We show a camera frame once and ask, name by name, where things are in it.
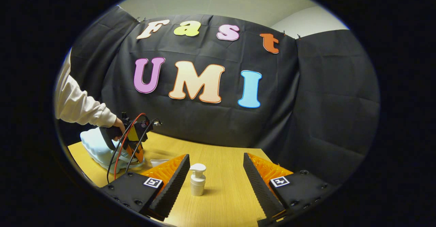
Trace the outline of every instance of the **white sleeve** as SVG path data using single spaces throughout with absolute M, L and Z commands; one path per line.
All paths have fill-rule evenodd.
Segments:
M 81 91 L 77 81 L 70 76 L 70 55 L 71 49 L 58 76 L 54 94 L 56 119 L 81 125 L 90 123 L 99 127 L 111 127 L 115 123 L 116 115 L 110 112 L 105 103 L 88 97 L 87 92 Z

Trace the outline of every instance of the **black fabric backdrop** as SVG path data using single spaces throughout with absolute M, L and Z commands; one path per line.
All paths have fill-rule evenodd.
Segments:
M 136 39 L 149 22 L 164 19 L 170 23 L 146 39 Z M 174 29 L 188 20 L 201 22 L 200 33 L 175 35 Z M 237 41 L 216 37 L 223 24 L 240 28 Z M 278 54 L 263 48 L 260 33 L 279 40 Z M 135 61 L 156 57 L 166 59 L 157 88 L 140 93 L 133 82 Z M 177 61 L 191 61 L 198 75 L 210 64 L 224 66 L 221 103 L 200 101 L 202 90 L 193 100 L 170 98 Z M 144 83 L 150 81 L 152 67 L 145 66 Z M 259 108 L 237 103 L 243 94 L 242 70 L 263 76 Z M 349 30 L 295 40 L 259 24 L 222 16 L 177 15 L 139 23 L 115 7 L 76 40 L 71 75 L 118 116 L 145 112 L 160 118 L 164 125 L 155 128 L 157 133 L 212 145 L 261 148 L 283 167 L 304 168 L 335 184 L 344 182 L 364 158 L 380 108 L 372 64 Z M 86 129 L 77 129 L 72 140 Z

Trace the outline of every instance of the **wooden table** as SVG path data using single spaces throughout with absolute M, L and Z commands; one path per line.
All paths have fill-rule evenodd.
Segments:
M 207 167 L 204 194 L 191 195 L 191 172 L 188 172 L 164 224 L 178 227 L 257 227 L 257 221 L 265 218 L 243 168 L 245 152 L 270 161 L 261 149 L 204 145 L 153 132 L 147 135 L 148 140 L 143 143 L 146 162 L 142 167 L 132 168 L 132 171 L 141 173 L 150 169 L 151 159 L 172 159 L 182 154 L 189 154 L 191 165 L 202 163 Z M 81 142 L 68 148 L 82 171 L 98 187 L 107 185 L 106 170 L 88 155 Z M 109 180 L 113 180 L 113 174 L 109 175 Z

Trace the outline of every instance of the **white pump bottle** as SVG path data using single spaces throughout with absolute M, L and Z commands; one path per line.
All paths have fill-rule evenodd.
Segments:
M 192 170 L 191 194 L 193 196 L 201 196 L 204 191 L 204 184 L 206 183 L 206 176 L 203 175 L 203 172 L 206 171 L 206 166 L 196 163 L 189 170 Z

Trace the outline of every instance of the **person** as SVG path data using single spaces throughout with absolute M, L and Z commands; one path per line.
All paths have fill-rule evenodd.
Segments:
M 87 123 L 98 127 L 116 126 L 124 133 L 126 130 L 123 122 L 113 114 L 105 103 L 96 101 L 88 96 L 86 91 L 80 89 L 77 81 L 70 75 L 71 51 L 68 52 L 64 64 L 58 76 L 58 82 L 54 93 L 54 114 L 56 119 L 68 123 Z

